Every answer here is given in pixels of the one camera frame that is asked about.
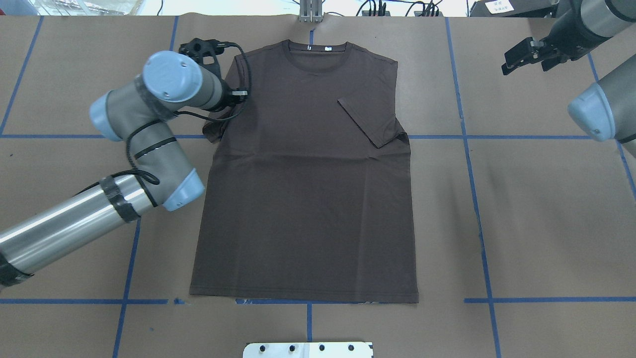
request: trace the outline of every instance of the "white mounting plate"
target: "white mounting plate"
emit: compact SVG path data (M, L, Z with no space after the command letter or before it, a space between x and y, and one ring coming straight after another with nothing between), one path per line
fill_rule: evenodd
M243 350L243 358L373 358L373 343L251 343Z

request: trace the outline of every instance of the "neckline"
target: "neckline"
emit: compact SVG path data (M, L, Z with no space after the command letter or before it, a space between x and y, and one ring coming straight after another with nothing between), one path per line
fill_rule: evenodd
M345 42L341 45L332 45L332 46L328 46L328 48L330 48L331 50L325 51L324 49L326 48L326 46L324 45L305 45L302 43L296 43L293 42L291 40L285 40L281 43L280 49L282 50L283 54L285 55L285 58L287 58L287 61L289 61L290 64L292 64L292 66L298 68L299 70L303 71L303 72L307 72L307 73L315 73L315 74L327 74L327 73L332 73L334 71L336 71L337 69L339 69L340 67L342 67L346 62L347 59L349 58L349 55L351 54L351 51L353 49L353 44L350 42ZM305 66L301 63L299 63L291 54L291 50L300 50L300 51L309 51L309 52L322 52L322 53L326 53L326 52L332 52L332 53L344 53L340 60L334 64L333 66L327 67L327 68L322 68L322 69L315 69L315 68L311 68L308 66Z

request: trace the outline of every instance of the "dark gray shirt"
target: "dark gray shirt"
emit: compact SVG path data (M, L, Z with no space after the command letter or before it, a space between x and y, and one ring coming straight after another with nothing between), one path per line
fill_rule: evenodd
M418 302L398 63L352 43L247 54L241 115L214 154L190 294ZM240 56L228 83L246 86Z

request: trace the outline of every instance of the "black t-shirt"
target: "black t-shirt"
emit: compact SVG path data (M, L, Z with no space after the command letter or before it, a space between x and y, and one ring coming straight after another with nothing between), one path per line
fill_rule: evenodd
M214 154L190 294L418 302L398 63L352 43L247 54L249 103ZM245 87L237 56L226 80Z

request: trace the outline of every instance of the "shirt sleeve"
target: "shirt sleeve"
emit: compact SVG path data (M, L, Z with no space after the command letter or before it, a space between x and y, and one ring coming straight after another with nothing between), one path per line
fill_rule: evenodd
M243 81L243 65L242 59L238 56L234 57L232 65L228 74L225 76L225 82L230 88L236 89L239 87L245 87ZM232 116L236 113L238 106L227 107L220 112L211 112L209 115L210 121L203 126L203 134L211 143L215 143L223 137L223 132L227 128L229 121L223 120L224 118Z
M377 148L405 133L395 115L398 63L382 62L366 85L338 99L340 106Z

